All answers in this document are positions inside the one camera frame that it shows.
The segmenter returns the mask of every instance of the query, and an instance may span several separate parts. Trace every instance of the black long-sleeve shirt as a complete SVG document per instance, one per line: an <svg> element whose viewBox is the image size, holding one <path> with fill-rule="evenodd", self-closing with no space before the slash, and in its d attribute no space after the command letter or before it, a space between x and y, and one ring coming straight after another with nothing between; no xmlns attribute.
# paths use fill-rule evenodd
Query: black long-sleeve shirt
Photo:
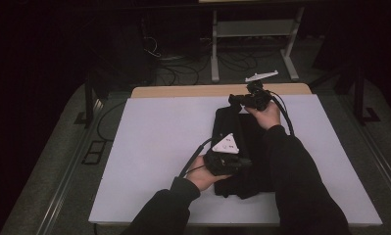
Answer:
<svg viewBox="0 0 391 235"><path fill-rule="evenodd" d="M271 181L283 234L351 234L348 222L323 185L318 168L300 140L285 133L281 125L263 137L270 158ZM189 180L176 178L143 207L126 234L182 234L190 203L200 196Z"/></svg>

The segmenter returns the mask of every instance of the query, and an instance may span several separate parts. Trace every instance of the person's left hand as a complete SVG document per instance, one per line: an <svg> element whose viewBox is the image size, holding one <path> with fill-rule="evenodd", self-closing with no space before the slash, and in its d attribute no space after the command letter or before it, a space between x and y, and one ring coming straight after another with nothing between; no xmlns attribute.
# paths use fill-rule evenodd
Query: person's left hand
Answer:
<svg viewBox="0 0 391 235"><path fill-rule="evenodd" d="M194 183L199 191L204 191L208 189L213 183L226 179L231 175L219 175L214 176L210 173L209 170L204 166L203 156L198 156L191 167L188 169L186 178Z"/></svg>

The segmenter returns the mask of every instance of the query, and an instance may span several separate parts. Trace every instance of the floor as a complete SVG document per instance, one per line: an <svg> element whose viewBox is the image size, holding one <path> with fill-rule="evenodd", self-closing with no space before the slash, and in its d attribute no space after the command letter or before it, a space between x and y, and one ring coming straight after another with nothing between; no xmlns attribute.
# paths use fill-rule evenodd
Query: floor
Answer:
<svg viewBox="0 0 391 235"><path fill-rule="evenodd" d="M261 39L274 42L280 40ZM323 70L312 68L322 38L299 39L292 51L292 61L300 75L300 82L309 84ZM244 40L237 43L249 43ZM282 63L278 48L259 52L229 53L221 47L220 84L243 83L256 73L277 70L278 76L265 83L291 82ZM151 85L209 84L211 67L209 56L200 61L186 58L161 58L156 77ZM353 92L337 95L333 91L336 77L313 89L347 153L357 175L380 215L383 225L353 227L353 234L391 234L391 180L381 167L391 166L391 109L381 92L366 81L365 106L373 108L381 121L361 126L352 114ZM108 141L99 164L82 164L92 141L113 139L122 108L129 97L127 92L112 93L107 99L96 102L95 119L88 129L74 124L79 113L84 112L83 86L78 87L66 105L37 166L14 207L2 234L120 234L124 227L101 226L88 222L93 199L98 189L104 166L109 158L111 142ZM95 156L88 161L96 161ZM277 234L274 227L216 229L188 227L185 234Z"/></svg>

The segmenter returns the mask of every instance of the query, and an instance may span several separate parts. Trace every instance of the table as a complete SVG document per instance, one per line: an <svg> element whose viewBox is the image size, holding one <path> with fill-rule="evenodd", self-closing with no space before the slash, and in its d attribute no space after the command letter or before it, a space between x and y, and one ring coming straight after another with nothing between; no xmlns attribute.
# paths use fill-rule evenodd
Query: table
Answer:
<svg viewBox="0 0 391 235"><path fill-rule="evenodd" d="M313 156L327 190L350 224L381 224L318 96L306 88L305 84L265 84L265 89L278 89L296 136ZM130 223L156 191L171 186L196 148L211 137L215 110L228 106L228 92L245 94L244 89L245 85L136 88L124 107L89 221ZM246 200L236 196L225 199L210 187L190 210L191 225L264 226L279 222L273 193Z"/></svg>

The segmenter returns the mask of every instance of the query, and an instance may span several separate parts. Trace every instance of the hand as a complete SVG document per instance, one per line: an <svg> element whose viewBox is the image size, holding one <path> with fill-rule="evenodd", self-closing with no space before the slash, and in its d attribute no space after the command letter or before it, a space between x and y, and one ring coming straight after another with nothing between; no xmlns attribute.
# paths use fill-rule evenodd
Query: hand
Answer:
<svg viewBox="0 0 391 235"><path fill-rule="evenodd" d="M231 175L219 175L214 176L210 173L209 170L204 166L204 158L203 156L198 156L191 167L188 169L188 174L186 178L194 183L199 191L204 191L208 189L213 183L226 179Z"/></svg>
<svg viewBox="0 0 391 235"><path fill-rule="evenodd" d="M265 130L270 129L275 125L281 124L280 109L274 102L269 102L268 107L263 111L258 111L248 107L244 107L244 110L252 114L259 123L259 126Z"/></svg>

